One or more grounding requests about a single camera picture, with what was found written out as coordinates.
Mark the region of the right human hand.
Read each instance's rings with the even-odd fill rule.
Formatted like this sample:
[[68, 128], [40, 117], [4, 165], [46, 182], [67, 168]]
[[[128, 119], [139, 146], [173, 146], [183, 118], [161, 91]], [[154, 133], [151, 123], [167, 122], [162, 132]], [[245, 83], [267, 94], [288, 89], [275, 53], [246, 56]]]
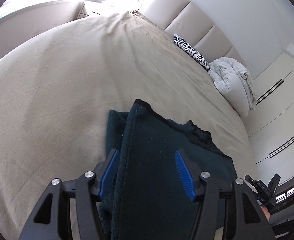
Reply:
[[267, 219], [268, 221], [270, 221], [271, 214], [269, 213], [267, 207], [265, 207], [265, 206], [261, 206], [260, 208], [261, 208], [262, 212], [264, 213], [266, 219]]

